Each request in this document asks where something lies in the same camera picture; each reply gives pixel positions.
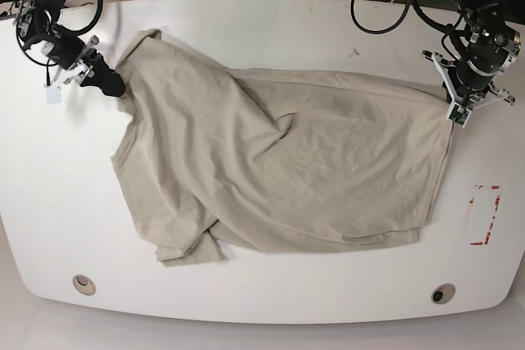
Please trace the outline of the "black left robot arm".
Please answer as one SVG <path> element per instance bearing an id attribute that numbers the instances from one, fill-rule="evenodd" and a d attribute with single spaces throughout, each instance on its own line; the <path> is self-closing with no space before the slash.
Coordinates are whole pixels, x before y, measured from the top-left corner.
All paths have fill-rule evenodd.
<path id="1" fill-rule="evenodd" d="M 505 13 L 514 0 L 457 0 L 465 26 L 447 26 L 446 35 L 459 55 L 448 74 L 456 93 L 466 99 L 489 90 L 522 49 L 520 33 L 507 25 Z"/>

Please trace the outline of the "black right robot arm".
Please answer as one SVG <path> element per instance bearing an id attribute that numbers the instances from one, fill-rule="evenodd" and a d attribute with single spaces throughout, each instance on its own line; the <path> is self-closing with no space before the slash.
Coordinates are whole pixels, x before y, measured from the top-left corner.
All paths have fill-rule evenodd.
<path id="1" fill-rule="evenodd" d="M 42 46 L 46 61 L 30 57 L 35 65 L 55 67 L 57 73 L 75 71 L 79 86 L 96 87 L 108 97 L 119 98 L 126 91 L 125 83 L 95 48 L 98 38 L 93 36 L 88 42 L 81 39 L 98 23 L 103 4 L 103 0 L 96 0 L 92 20 L 83 28 L 72 30 L 59 23 L 66 0 L 16 0 L 16 42 L 25 55 L 34 45 Z"/>

